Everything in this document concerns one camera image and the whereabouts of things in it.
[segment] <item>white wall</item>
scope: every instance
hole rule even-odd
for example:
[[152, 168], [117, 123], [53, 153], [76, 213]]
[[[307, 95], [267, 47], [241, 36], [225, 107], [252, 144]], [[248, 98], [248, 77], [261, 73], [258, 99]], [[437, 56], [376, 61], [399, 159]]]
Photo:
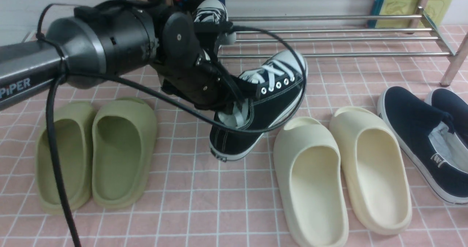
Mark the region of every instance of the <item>white wall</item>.
[[[104, 0], [0, 0], [0, 45], [24, 37], [19, 35], [35, 29], [42, 9], [49, 3], [96, 5]], [[231, 16], [276, 15], [366, 15], [373, 0], [227, 0]], [[468, 24], [468, 15], [461, 13], [468, 8], [468, 0], [453, 0], [443, 24]], [[72, 15], [72, 9], [52, 8], [45, 19], [48, 25], [53, 19]], [[363, 22], [315, 22], [313, 24], [362, 24]]]
[[[96, 5], [104, 0], [0, 0], [0, 45], [21, 42], [36, 29], [42, 9], [50, 3]], [[45, 26], [54, 19], [72, 15], [72, 7], [52, 7], [45, 17]]]

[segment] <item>navy slip-on shoe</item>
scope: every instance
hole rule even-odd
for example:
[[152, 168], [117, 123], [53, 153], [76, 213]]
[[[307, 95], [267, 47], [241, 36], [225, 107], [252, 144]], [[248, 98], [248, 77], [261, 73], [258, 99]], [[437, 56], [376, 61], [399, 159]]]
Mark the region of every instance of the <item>navy slip-on shoe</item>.
[[435, 195], [467, 204], [468, 150], [455, 134], [453, 116], [397, 86], [381, 94], [377, 112]]
[[468, 104], [465, 101], [450, 90], [438, 88], [427, 95], [425, 102], [452, 115], [455, 132], [465, 145], [468, 144]]

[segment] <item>yellow book cover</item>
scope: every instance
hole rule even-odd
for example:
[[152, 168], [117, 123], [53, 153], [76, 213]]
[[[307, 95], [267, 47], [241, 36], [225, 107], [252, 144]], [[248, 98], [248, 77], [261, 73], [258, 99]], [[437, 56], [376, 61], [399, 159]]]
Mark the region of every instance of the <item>yellow book cover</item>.
[[[413, 15], [419, 0], [375, 0], [371, 15]], [[429, 0], [426, 12], [439, 25], [444, 18], [452, 0]], [[369, 20], [367, 26], [373, 27], [408, 27], [410, 20]]]
[[[384, 0], [379, 15], [413, 15], [419, 0]], [[436, 25], [444, 18], [452, 0], [429, 0], [425, 7], [426, 13]], [[408, 27], [410, 20], [378, 20], [375, 27]]]

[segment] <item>high-top sneaker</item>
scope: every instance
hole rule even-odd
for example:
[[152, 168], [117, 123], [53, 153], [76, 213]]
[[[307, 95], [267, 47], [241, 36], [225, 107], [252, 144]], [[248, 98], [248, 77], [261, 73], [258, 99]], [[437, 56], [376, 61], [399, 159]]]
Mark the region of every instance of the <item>high-top sneaker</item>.
[[[227, 10], [223, 3], [218, 0], [205, 0], [194, 12], [194, 22], [215, 22], [228, 21]], [[236, 41], [236, 33], [223, 34], [219, 38], [220, 45], [233, 45]]]
[[[307, 62], [297, 53], [307, 73]], [[241, 110], [234, 105], [232, 114], [217, 112], [214, 119], [239, 129], [263, 129], [290, 114], [302, 94], [301, 67], [294, 55], [285, 50], [267, 60], [260, 68], [243, 72], [240, 79], [258, 84], [259, 99], [248, 99]], [[246, 156], [260, 140], [262, 134], [239, 135], [213, 127], [210, 148], [217, 159], [233, 161]]]

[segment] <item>shoe insole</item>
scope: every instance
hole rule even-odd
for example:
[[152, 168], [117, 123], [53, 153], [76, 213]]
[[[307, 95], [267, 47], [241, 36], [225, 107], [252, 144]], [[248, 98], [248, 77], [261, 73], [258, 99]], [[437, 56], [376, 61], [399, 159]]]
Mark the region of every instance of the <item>shoe insole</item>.
[[[68, 119], [55, 122], [58, 157], [67, 197], [71, 199], [80, 188], [84, 178], [83, 140], [79, 125]], [[37, 149], [37, 185], [45, 201], [60, 204], [50, 158], [47, 132], [41, 137]]]
[[408, 202], [399, 147], [379, 129], [358, 138], [358, 180], [371, 217], [383, 226], [403, 222]]
[[141, 163], [137, 129], [122, 117], [107, 116], [97, 123], [94, 155], [96, 192], [106, 200], [131, 193]]
[[296, 159], [291, 198], [299, 229], [308, 242], [327, 246], [343, 235], [338, 155], [329, 147], [311, 147]]

